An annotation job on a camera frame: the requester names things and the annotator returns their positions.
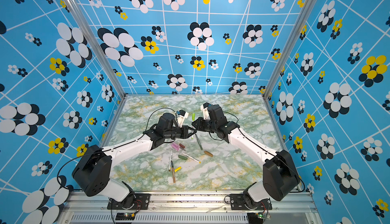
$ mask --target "marble tabletop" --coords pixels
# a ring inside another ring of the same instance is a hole
[[[219,104],[224,111],[237,116],[238,124],[247,133],[267,146],[281,150],[261,95],[128,96],[109,145],[139,136],[145,130],[151,113],[159,108],[185,110],[190,115],[183,124],[191,125],[192,113],[195,113],[195,118],[202,116],[200,106],[205,102]],[[172,111],[164,109],[155,112],[148,127],[157,123],[159,117],[166,112]],[[228,121],[236,121],[229,114],[225,116]],[[167,143],[115,166],[111,177],[126,182],[135,191],[245,189],[262,180],[262,167],[240,149],[225,141],[213,140],[206,132],[198,132],[197,136],[203,150],[212,153],[213,157],[200,149],[195,137],[177,139],[175,143],[183,144],[185,153],[201,163],[178,158],[182,150],[176,151]],[[168,171],[171,149],[174,167],[181,167],[175,173],[176,183],[173,183],[172,173]]]

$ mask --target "black mounting plate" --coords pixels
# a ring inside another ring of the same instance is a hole
[[[135,193],[135,199],[138,199],[142,202],[141,210],[147,210],[149,207],[149,201],[150,201],[150,194],[138,194]],[[118,205],[118,202],[114,199],[111,200],[111,202],[108,202],[107,205],[108,210],[123,210],[122,207]],[[130,207],[129,210],[136,210],[137,209],[137,203],[134,202],[133,206]]]
[[[230,200],[233,202],[230,204],[232,210],[251,210],[245,205],[244,194],[230,194],[229,196]],[[267,210],[272,210],[272,204],[270,199],[263,199],[261,200],[261,202],[265,205]],[[264,207],[262,204],[260,204],[254,210],[264,210]]]

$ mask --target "pink marker cap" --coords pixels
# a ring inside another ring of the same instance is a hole
[[[175,143],[171,143],[171,146],[175,150],[179,150],[180,149],[180,147],[177,144],[175,144]]]

